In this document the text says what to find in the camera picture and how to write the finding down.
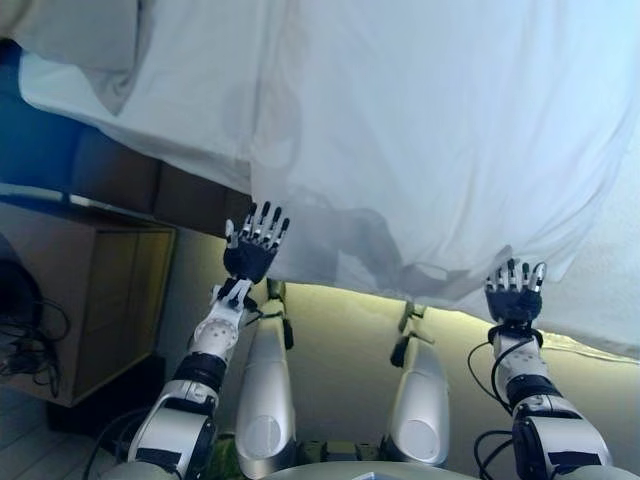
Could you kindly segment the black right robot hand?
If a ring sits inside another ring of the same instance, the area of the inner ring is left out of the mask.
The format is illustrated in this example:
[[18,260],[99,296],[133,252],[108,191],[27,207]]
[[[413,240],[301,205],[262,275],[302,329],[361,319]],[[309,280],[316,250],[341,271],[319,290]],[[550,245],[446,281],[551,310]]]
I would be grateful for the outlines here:
[[496,322],[530,326],[542,309],[542,285],[547,265],[518,264],[511,258],[485,280],[490,317]]

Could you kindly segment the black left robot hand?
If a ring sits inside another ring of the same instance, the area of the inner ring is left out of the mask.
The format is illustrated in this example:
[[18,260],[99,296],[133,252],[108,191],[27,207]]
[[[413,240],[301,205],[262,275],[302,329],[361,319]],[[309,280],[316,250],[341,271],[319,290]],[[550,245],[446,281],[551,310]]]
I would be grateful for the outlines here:
[[258,284],[278,254],[289,225],[290,219],[283,216],[282,207],[273,208],[269,201],[261,209],[253,202],[239,226],[228,218],[224,226],[223,264],[229,275]]

